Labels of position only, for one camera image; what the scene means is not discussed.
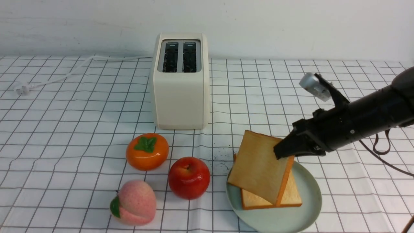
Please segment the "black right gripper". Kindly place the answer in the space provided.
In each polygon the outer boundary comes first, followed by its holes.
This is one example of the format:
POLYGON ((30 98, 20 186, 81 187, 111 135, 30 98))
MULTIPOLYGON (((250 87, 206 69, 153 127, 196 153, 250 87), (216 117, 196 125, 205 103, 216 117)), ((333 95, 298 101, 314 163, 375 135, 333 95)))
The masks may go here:
POLYGON ((276 159, 289 156, 325 156, 359 140, 347 108, 318 109, 313 118, 294 122, 294 130, 273 147, 276 159))

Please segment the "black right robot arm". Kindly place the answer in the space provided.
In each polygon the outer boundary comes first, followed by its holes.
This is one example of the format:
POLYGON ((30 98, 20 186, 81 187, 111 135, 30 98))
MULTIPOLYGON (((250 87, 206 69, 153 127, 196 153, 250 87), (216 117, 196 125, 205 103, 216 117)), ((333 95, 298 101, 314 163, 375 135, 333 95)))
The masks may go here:
POLYGON ((390 85, 353 102, 318 73, 307 72, 299 84, 323 101, 332 99, 335 107, 317 109, 312 118, 294 122, 291 133, 274 146, 278 159, 324 156, 374 134, 413 124, 413 68, 401 72, 390 85))

